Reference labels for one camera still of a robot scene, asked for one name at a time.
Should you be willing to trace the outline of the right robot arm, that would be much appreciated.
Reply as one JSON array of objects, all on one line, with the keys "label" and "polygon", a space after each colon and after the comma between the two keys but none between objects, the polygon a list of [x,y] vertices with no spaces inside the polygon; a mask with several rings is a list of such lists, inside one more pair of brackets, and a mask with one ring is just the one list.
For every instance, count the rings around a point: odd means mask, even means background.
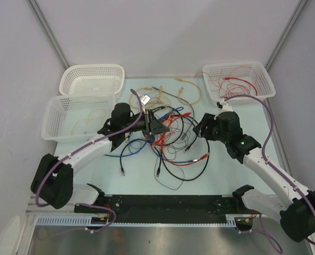
[{"label": "right robot arm", "polygon": [[234,192],[237,197],[233,198],[232,206],[236,212],[253,209],[266,215],[280,223],[295,242],[307,240],[315,233],[315,190],[278,167],[256,139],[244,134],[235,112],[206,113],[193,131],[198,137],[223,143],[231,158],[255,172],[275,193],[272,197],[245,185]]}]

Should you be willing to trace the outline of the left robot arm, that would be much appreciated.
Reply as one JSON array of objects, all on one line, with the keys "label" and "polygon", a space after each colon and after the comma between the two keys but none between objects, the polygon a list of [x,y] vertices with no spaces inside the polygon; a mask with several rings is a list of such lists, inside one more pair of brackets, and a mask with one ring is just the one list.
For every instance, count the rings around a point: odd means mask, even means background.
[{"label": "left robot arm", "polygon": [[117,149],[132,132],[163,134],[169,128],[151,110],[141,109],[131,115],[129,104],[116,104],[104,126],[81,147],[61,156],[42,157],[30,188],[36,195],[36,205],[61,209],[68,203],[86,204],[95,213],[101,211],[105,200],[100,189],[92,184],[75,184],[74,177],[95,159]]}]

